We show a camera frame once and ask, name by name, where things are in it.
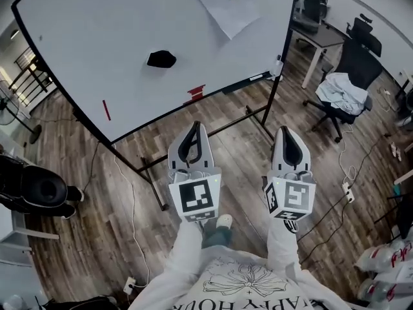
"ceiling light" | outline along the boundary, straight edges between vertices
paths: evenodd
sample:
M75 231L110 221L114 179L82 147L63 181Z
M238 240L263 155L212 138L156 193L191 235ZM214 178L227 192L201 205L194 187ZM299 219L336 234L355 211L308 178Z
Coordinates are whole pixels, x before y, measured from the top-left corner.
M20 32L20 30L14 30L12 32L12 35L10 36L10 39L13 39L19 32Z

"railing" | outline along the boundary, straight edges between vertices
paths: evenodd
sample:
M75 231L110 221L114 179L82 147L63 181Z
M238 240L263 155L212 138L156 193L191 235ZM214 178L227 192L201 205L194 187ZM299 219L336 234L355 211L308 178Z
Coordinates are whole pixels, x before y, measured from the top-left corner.
M47 87L51 84L52 79L45 71L42 71L39 61L36 58L33 58L24 68L22 68L22 71L17 75L8 88L13 91L23 106L27 107L41 93L47 93Z
M33 50L28 47L23 53L19 55L14 63L20 68L20 70L23 70L30 64L33 58L35 58Z

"cable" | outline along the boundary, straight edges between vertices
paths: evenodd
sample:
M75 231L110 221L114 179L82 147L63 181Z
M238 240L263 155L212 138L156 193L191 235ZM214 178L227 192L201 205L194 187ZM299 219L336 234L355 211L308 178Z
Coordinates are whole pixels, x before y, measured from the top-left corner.
M343 135L344 135L344 133L353 133L354 132L353 127L350 124L349 124L349 127L350 127L350 130L349 131L344 131ZM344 149L340 152L340 155L338 156L338 164L341 167L341 170L343 171L343 173L345 175L345 177L343 178L343 183L344 183L346 178L350 181L354 181L354 179L356 178L356 175L357 175L357 170L356 170L356 167L354 165L351 165L348 168L348 172L346 172L344 170L343 166L341 165L341 155L343 155L343 153L347 150L346 139L344 137L343 137L343 142L344 142ZM353 178L350 177L351 169L354 169L354 177Z
M357 179L358 179L358 176L359 176L359 174L360 174L361 168L363 167L364 161L366 160L366 158L368 158L368 157L370 156L371 152L373 151L373 148L380 142L380 140L382 139L382 137L389 138L389 137L391 137L391 136L392 136L392 135L390 135L390 134L382 134L382 135L379 137L379 139L373 144L373 146L371 146L369 152L368 152L368 153L364 156L364 158L361 160L360 168L359 168L357 174L354 176L353 183L348 187L349 189L351 189L351 188L353 187L353 185L356 183L356 181L357 181ZM343 197L341 197L340 200L338 200L338 201L336 202L336 204L334 204L334 205L325 213L325 215L320 219L320 221L318 221L318 223L316 223L315 226L313 226L313 228L311 228L311 230L309 230L309 232L307 232L306 234L304 234L297 242L301 241L305 236L307 236L308 234L310 234L310 233L323 221L323 219L329 214L329 212L330 212L346 195L347 195L347 194L345 194ZM306 257L300 264L303 264L305 261L307 261L307 260L311 257L312 253L316 250L317 247L319 247L320 245L324 245L324 244L326 244L327 242L329 242L329 241L331 240L331 238L333 237L333 235L335 235L335 233L343 226L343 224L344 224L344 209L345 209L345 207L346 207L349 203L350 203L350 202L347 202L347 203L344 205L343 210L341 211L341 223L340 223L340 226L339 226L337 229L334 230L334 232L328 237L328 239L327 239L326 241L317 244L317 245L310 251L310 253L307 255L307 257Z
M86 183L86 186L85 186L85 187L83 187L83 192L85 192L85 191L86 191L86 188L89 186L90 182L92 181L93 162L94 162L94 160L95 160L95 156L96 156L96 153L97 153L97 148L98 148L99 144L100 144L100 141L98 141L98 142L97 142L97 145L96 145L96 148L95 148L95 152L93 153L93 156L92 156L92 162L90 163L90 175L89 175L89 180L88 180L88 182Z
M309 230L309 232L307 232L306 234L304 234L300 239L297 240L297 243L300 242L304 237L306 237L308 234L310 234L320 223L321 221L325 218L325 216L327 216L331 210L333 210L337 204L339 204L343 198L345 198L347 196L347 194L344 194L340 200L338 200L331 208L329 208L329 210L324 214L323 217L321 217L321 219L318 221L318 223L315 224L315 226L313 226L313 228L311 228L311 230Z
M335 235L335 233L336 233L338 230L340 230L340 228L341 228L341 227L343 226L343 224L344 224L344 210L346 209L346 206L347 206L349 203L350 203L350 202L347 202L346 204L344 204L343 210L341 211L341 223L340 223L339 227L334 230L334 232L328 237L327 240L325 240L324 242L321 242L321 243L317 244L317 245L310 251L310 254L308 254L307 257L304 258L304 260L302 260L302 261L300 262L300 265L302 265L305 261L307 261L307 260L311 257L312 253L313 253L320 245L324 245L324 244L326 244L327 242L329 242L330 239L333 237L333 235Z
M134 218L135 218L135 204L136 204L135 189L134 189L134 186L132 185L132 183L129 181L129 179L126 178L125 175L122 173L122 170L121 170L120 166L117 164L116 156L114 156L114 162L115 162L117 168L119 169L119 172L121 173L122 177L124 177L124 179L125 179L125 180L130 184L130 186L132 187L132 195L133 195L133 197L134 197L134 204L133 204L133 206L132 206L132 218L131 218L131 219L132 219L132 228L133 228L133 232L134 232L134 240L135 240L135 243L137 244L137 247L139 248L139 251L140 251L141 254L142 254L143 261L144 261L145 266L146 266L146 269L147 269L147 271L148 271L148 275L146 276L146 284L143 285L143 286L138 286L138 285L134 285L134 286L135 286L135 287L138 287L138 288L145 288L145 287L149 284L150 269L149 269L148 263L146 262L145 253L143 252L143 250L142 250L139 242L136 240L136 228L135 228L135 219L134 219Z
M386 97L381 94L381 89L384 89L384 93L386 93L386 94L388 93L388 94L390 95L390 93L389 93L389 91L388 91L385 87L383 87L383 86L380 86L380 88L377 90L377 93L380 94L380 95L383 97L383 99L384 99L384 100L386 101L386 103L388 104L388 107L387 107L387 108L384 108L384 107L381 105L380 101L379 101L375 96L373 96L373 98L374 98L374 99L376 100L376 102L379 104L379 107L380 107L380 109L381 109L382 111L384 111L384 112L389 112L390 109L391 109L391 110L393 110L393 111L395 112L395 110L393 109L392 104L391 104L390 102L388 102L388 101L386 100Z
M360 168L359 168L359 170L358 170L358 172L357 172L357 174L356 174L356 177L354 177L354 181L353 181L353 183L348 187L348 189L351 189L351 188L353 187L353 185L356 183L356 180L357 180L357 178L358 178L358 176L359 176L359 174L360 174L361 168L363 167L364 161L366 160L366 158L368 158L368 157L370 156L370 154L371 154L372 151L373 151L373 148L374 148L375 146L377 146L377 144L380 142L380 140L382 139L382 137L390 138L391 136L392 136L392 134L384 133L384 134L382 134L382 135L377 139L377 141L373 144L373 146L371 146L369 152L368 152L368 153L364 156L364 158L361 160Z

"red marker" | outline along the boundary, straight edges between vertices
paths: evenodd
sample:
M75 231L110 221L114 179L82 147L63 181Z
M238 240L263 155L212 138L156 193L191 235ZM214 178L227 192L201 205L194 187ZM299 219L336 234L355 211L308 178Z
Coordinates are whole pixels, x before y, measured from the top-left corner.
M106 116L108 116L108 119L110 120L110 114L109 114L108 107L106 106L106 101L102 100L102 102L103 102L103 107L105 108Z

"white sweatshirt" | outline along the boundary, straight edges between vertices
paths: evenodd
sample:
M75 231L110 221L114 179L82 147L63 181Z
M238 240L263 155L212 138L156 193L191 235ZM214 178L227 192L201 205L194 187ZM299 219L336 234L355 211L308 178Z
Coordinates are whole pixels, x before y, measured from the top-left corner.
M164 272L130 310L301 310L310 300L330 310L350 310L335 293L299 268L295 234L273 220L268 260L223 246L201 249L194 223L182 223Z

